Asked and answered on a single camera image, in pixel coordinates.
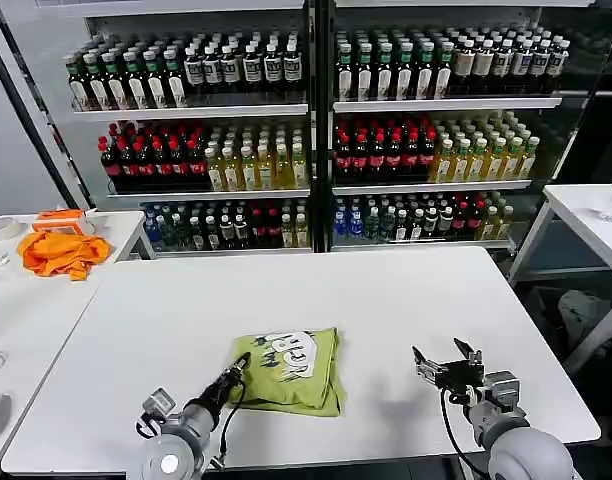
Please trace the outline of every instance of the beverage refrigerator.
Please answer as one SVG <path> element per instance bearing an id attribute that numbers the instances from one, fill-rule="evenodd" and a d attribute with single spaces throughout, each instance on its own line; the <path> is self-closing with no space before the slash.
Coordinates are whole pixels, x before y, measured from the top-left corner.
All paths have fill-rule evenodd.
<path id="1" fill-rule="evenodd" d="M 162 256 L 512 253 L 612 2 L 6 0 L 0 29 L 90 202 Z"/>

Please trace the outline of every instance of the orange towel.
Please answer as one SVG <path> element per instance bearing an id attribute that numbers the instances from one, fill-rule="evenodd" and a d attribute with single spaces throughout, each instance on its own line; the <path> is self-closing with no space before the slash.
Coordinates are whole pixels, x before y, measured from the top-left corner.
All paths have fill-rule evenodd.
<path id="1" fill-rule="evenodd" d="M 90 267 L 106 260 L 110 248 L 101 237 L 36 232 L 21 241 L 17 253 L 24 267 L 40 277 L 70 273 L 71 280 L 86 280 Z"/>

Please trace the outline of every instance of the shelf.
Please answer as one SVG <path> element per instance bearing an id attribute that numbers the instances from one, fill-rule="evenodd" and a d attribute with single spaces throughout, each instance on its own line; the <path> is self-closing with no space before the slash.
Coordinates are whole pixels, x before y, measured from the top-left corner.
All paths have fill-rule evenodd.
<path id="1" fill-rule="evenodd" d="M 365 187 L 334 187 L 333 195 L 373 195 L 393 193 L 460 192 L 484 190 L 521 190 L 530 185 L 530 180 L 464 183 L 418 183 L 412 185 L 370 185 Z"/>
<path id="2" fill-rule="evenodd" d="M 448 110 L 497 110 L 555 108 L 561 97 L 487 97 L 445 98 L 442 100 L 374 100 L 367 102 L 335 102 L 336 113 L 360 112 L 432 112 Z"/>
<path id="3" fill-rule="evenodd" d="M 437 240 L 402 242 L 402 243 L 380 243 L 375 245 L 340 245 L 332 246 L 331 252 L 358 252 L 361 250 L 388 250 L 393 248 L 422 248 L 422 247 L 484 247 L 489 250 L 507 249 L 511 246 L 508 240 L 464 240 L 456 242 L 445 242 Z"/>
<path id="4" fill-rule="evenodd" d="M 40 17 L 88 18 L 163 13 L 301 9 L 303 0 L 40 0 Z"/>
<path id="5" fill-rule="evenodd" d="M 78 121 L 110 122 L 115 120 L 165 120 L 181 118 L 235 118 L 276 117 L 282 115 L 304 115 L 307 103 L 289 105 L 238 105 L 228 107 L 150 108 L 148 110 L 108 110 L 96 112 L 73 112 Z"/>
<path id="6" fill-rule="evenodd" d="M 195 192 L 195 193 L 126 193 L 109 194 L 106 198 L 151 202 L 191 202 L 199 200 L 255 200 L 261 198 L 306 198 L 307 188 L 295 190 L 253 190 L 250 192 Z"/>

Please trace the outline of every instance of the cable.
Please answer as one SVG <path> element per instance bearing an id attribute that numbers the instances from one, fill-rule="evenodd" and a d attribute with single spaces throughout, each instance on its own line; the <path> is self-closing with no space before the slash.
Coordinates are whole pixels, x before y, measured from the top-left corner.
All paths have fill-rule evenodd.
<path id="1" fill-rule="evenodd" d="M 473 470 L 483 479 L 490 480 L 490 475 L 488 475 L 486 472 L 481 471 L 479 468 L 473 465 L 472 462 L 468 460 L 468 458 L 466 458 L 466 455 L 464 455 L 464 452 L 460 450 L 459 446 L 457 445 L 457 442 L 455 441 L 455 437 L 453 436 L 453 430 L 450 428 L 450 422 L 448 421 L 448 414 L 446 413 L 446 399 L 444 398 L 444 394 L 447 391 L 448 390 L 446 390 L 446 388 L 442 388 L 441 392 L 439 392 L 439 401 L 442 404 L 442 416 L 444 417 L 444 426 L 446 427 L 448 438 L 450 438 L 450 443 L 453 444 L 453 448 L 455 449 L 455 452 L 457 452 L 457 456 L 461 458 L 464 463 L 470 467 L 471 470 Z"/>
<path id="2" fill-rule="evenodd" d="M 235 412 L 239 410 L 239 407 L 241 406 L 242 401 L 244 400 L 244 395 L 246 395 L 246 383 L 244 383 L 243 380 L 240 380 L 239 383 L 241 383 L 242 385 L 242 394 L 239 396 L 239 400 L 237 400 L 235 408 L 233 408 L 230 412 L 230 415 L 228 415 L 226 423 L 224 424 L 224 429 L 222 430 L 222 441 L 219 446 L 219 453 L 222 455 L 226 453 L 226 430 L 228 429 L 228 424 L 230 423 L 230 419 L 233 418 L 233 415 L 235 415 Z"/>

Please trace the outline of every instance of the white table leg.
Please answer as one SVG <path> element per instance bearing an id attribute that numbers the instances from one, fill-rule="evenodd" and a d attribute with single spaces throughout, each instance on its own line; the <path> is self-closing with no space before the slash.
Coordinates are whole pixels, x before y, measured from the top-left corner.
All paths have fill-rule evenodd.
<path id="1" fill-rule="evenodd" d="M 540 240 L 546 233 L 546 229 L 550 225 L 551 220 L 555 216 L 555 212 L 552 208 L 550 208 L 550 204 L 548 200 L 544 202 L 542 205 L 533 226 L 531 227 L 528 235 L 526 235 L 526 239 L 522 244 L 522 248 L 520 248 L 513 265 L 510 267 L 510 272 L 508 272 L 508 283 L 511 286 L 515 286 L 517 283 L 517 276 L 520 273 L 521 269 L 525 267 L 525 264 L 530 259 L 531 255 L 537 248 Z"/>
<path id="2" fill-rule="evenodd" d="M 577 372 L 593 355 L 597 347 L 610 337 L 612 337 L 612 309 L 568 356 L 564 362 L 564 370 L 568 373 Z"/>

